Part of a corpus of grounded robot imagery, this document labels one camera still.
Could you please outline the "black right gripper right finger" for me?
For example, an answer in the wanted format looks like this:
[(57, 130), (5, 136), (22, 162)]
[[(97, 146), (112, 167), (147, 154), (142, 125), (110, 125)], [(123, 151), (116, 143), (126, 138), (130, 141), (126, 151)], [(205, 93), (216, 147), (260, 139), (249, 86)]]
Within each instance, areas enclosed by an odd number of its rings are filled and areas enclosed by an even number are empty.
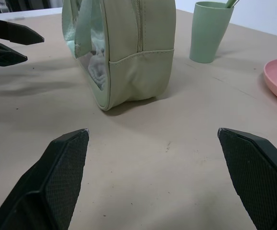
[(277, 148), (238, 130), (217, 133), (236, 193), (258, 230), (277, 230)]

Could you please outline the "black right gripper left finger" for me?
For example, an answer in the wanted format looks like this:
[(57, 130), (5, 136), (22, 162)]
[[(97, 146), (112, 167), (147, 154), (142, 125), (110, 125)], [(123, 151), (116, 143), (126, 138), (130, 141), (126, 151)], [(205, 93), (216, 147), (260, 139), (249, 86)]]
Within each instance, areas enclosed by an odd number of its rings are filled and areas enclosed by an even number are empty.
[(52, 140), (0, 206), (0, 230), (67, 230), (81, 189), (89, 131)]

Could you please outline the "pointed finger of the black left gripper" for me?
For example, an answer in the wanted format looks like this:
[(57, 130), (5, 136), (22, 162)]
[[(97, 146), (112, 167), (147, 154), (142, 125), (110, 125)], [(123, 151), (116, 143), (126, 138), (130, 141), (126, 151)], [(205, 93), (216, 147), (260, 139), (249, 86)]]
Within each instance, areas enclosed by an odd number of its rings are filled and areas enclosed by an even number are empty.
[(28, 57), (0, 43), (0, 67), (26, 62)]
[(21, 45), (44, 42), (44, 38), (31, 28), (2, 20), (0, 20), (0, 39)]

